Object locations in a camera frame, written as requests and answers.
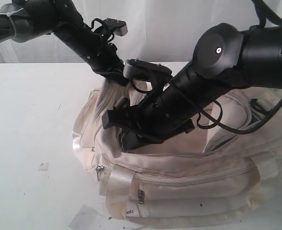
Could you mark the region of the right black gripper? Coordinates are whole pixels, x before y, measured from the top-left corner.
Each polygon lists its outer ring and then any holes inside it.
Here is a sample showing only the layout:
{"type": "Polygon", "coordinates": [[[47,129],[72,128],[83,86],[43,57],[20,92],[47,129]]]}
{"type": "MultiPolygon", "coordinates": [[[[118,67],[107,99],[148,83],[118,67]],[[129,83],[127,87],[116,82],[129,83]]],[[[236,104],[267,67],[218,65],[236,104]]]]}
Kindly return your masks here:
{"type": "MultiPolygon", "coordinates": [[[[161,144],[182,133],[195,129],[191,120],[192,106],[176,91],[165,91],[137,113],[141,133],[121,133],[123,151],[132,151],[150,144],[161,144]]],[[[131,109],[107,110],[102,115],[104,129],[119,127],[136,129],[136,119],[131,109]]]]}

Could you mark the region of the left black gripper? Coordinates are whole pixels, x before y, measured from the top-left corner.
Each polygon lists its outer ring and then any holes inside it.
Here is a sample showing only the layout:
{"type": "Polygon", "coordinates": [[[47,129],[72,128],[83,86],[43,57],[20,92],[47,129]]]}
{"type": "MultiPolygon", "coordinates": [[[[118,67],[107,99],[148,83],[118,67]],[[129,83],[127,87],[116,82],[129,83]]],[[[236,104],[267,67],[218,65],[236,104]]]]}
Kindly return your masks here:
{"type": "Polygon", "coordinates": [[[128,84],[123,76],[124,63],[117,55],[117,47],[101,38],[85,39],[83,61],[94,73],[114,81],[121,86],[128,84]]]}

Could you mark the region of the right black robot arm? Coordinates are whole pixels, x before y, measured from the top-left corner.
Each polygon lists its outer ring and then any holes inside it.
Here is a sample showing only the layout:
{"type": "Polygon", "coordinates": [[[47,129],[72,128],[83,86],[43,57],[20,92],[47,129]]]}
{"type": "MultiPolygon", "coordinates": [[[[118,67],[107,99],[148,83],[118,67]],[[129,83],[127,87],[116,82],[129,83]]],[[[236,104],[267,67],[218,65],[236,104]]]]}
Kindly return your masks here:
{"type": "MultiPolygon", "coordinates": [[[[190,62],[175,76],[165,66],[136,59],[126,61],[124,77],[150,82],[152,90],[129,106],[128,100],[106,111],[103,128],[121,129],[123,150],[135,150],[194,130],[191,118],[234,89],[282,89],[282,18],[268,5],[253,2],[259,24],[239,31],[227,23],[208,29],[197,42],[190,62]]],[[[213,126],[234,134],[250,134],[264,126],[282,107],[282,99],[264,119],[246,131],[212,119],[213,126]]]]}

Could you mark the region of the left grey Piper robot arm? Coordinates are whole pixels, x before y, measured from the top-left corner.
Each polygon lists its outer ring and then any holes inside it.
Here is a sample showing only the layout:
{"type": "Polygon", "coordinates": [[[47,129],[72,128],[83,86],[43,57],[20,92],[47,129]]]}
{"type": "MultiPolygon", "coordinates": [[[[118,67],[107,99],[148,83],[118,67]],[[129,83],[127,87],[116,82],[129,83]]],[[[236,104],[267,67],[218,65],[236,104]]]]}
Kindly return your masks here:
{"type": "Polygon", "coordinates": [[[129,81],[112,41],[127,32],[125,21],[112,18],[95,18],[87,25],[71,0],[13,0],[0,9],[0,43],[55,35],[94,73],[122,86],[129,81]]]}

